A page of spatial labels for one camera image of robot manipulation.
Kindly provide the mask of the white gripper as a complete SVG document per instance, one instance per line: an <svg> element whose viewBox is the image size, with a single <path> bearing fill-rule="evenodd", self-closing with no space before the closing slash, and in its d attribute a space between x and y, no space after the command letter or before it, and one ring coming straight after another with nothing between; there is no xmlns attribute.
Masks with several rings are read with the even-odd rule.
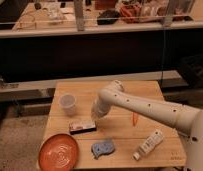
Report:
<svg viewBox="0 0 203 171"><path fill-rule="evenodd" d="M100 119L105 115L107 115L110 109L111 109L111 106L109 104L106 104L100 99L96 99L92 105L91 117L93 120Z"/></svg>

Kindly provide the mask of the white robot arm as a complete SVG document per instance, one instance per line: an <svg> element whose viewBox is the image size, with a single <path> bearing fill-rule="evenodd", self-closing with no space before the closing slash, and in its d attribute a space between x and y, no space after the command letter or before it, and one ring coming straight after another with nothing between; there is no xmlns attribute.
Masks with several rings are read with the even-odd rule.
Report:
<svg viewBox="0 0 203 171"><path fill-rule="evenodd" d="M92 118L104 117L112 106L142 114L188 136L186 170L203 171L203 109L127 94L118 80L99 90L92 105Z"/></svg>

